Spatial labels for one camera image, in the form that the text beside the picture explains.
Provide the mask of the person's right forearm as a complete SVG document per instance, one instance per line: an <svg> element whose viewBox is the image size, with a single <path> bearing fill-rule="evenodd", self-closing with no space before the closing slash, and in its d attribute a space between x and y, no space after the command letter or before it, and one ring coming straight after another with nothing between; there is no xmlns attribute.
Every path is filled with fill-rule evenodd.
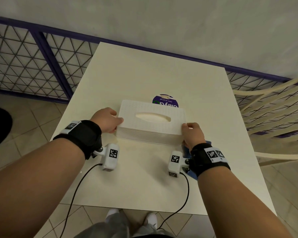
<svg viewBox="0 0 298 238"><path fill-rule="evenodd" d="M203 172L198 186L216 238L292 238L278 217L228 168Z"/></svg>

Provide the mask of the person's left hand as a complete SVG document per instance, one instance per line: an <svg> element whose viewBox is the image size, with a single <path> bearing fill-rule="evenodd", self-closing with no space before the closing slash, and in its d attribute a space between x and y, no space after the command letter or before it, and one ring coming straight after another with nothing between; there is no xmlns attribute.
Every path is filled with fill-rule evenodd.
<svg viewBox="0 0 298 238"><path fill-rule="evenodd" d="M118 117L117 112L112 108L103 108L95 112L90 121L97 124L102 133L114 133L119 125L111 125L110 117Z"/></svg>

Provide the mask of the grey trousers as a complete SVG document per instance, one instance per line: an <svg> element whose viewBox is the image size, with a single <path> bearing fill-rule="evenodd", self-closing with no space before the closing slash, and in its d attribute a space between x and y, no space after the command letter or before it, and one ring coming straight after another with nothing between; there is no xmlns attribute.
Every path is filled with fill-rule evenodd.
<svg viewBox="0 0 298 238"><path fill-rule="evenodd" d="M140 226L131 235L129 220L122 212L114 215L108 223L105 221L93 224L77 234L74 238L176 238L172 233L154 229L150 226Z"/></svg>

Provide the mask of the white woven tissue box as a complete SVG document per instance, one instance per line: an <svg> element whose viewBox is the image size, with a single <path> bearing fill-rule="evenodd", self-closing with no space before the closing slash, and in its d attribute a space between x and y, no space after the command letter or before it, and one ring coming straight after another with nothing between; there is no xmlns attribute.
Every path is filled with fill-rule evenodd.
<svg viewBox="0 0 298 238"><path fill-rule="evenodd" d="M150 113L167 117L170 121L143 120L137 116ZM119 117L124 121L116 129L118 138L166 145L180 145L183 141L181 126L186 123L186 112L183 108L122 100Z"/></svg>

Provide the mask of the blue cloth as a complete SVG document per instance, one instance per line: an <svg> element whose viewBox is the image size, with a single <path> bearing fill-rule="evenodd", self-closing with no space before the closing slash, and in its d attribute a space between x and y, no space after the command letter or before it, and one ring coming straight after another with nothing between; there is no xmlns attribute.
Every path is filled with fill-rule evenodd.
<svg viewBox="0 0 298 238"><path fill-rule="evenodd" d="M182 143L182 150L183 150L183 158L185 159L191 159L191 154L190 154L190 150L189 148L186 147L184 141ZM198 177L196 176L196 174L191 171L189 168L182 168L183 172L185 172L188 176L190 176L191 178L198 180Z"/></svg>

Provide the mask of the person's left forearm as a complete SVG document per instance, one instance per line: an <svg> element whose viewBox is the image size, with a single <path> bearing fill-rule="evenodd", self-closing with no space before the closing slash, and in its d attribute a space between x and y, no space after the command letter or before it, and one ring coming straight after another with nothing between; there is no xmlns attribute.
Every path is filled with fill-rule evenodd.
<svg viewBox="0 0 298 238"><path fill-rule="evenodd" d="M82 150L60 138L0 171L0 238L33 238L85 163Z"/></svg>

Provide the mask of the cream slatted chair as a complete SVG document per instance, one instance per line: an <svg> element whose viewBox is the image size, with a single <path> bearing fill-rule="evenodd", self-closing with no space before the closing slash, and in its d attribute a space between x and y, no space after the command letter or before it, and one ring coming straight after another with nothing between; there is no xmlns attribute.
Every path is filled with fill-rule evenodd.
<svg viewBox="0 0 298 238"><path fill-rule="evenodd" d="M261 167L298 161L298 78L265 89L233 89Z"/></svg>

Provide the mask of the person's right hand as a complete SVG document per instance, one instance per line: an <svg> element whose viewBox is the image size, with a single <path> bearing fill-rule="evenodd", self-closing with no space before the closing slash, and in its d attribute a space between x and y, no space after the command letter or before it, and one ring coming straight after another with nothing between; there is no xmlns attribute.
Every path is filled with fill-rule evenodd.
<svg viewBox="0 0 298 238"><path fill-rule="evenodd" d="M187 123L188 134L183 136L184 143L187 148L191 151L198 144L207 143L204 137L204 133L201 130L198 123Z"/></svg>

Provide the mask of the white shoe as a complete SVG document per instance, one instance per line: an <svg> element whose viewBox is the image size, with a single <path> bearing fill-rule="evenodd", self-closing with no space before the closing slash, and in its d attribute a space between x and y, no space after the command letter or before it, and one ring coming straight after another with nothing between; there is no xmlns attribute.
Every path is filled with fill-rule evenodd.
<svg viewBox="0 0 298 238"><path fill-rule="evenodd" d="M105 222L108 223L109 220L116 214L119 214L119 210L117 208L111 208L108 210Z"/></svg>
<svg viewBox="0 0 298 238"><path fill-rule="evenodd" d="M155 213L149 212L144 220L143 226L150 226L154 229L158 228L158 219Z"/></svg>

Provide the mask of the round purple sticker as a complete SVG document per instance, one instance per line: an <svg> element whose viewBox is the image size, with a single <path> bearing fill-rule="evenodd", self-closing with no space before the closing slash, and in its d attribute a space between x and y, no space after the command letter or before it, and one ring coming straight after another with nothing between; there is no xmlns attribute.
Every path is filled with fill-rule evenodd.
<svg viewBox="0 0 298 238"><path fill-rule="evenodd" d="M178 102L172 96L166 94L155 96L152 100L152 103L176 108L179 107Z"/></svg>

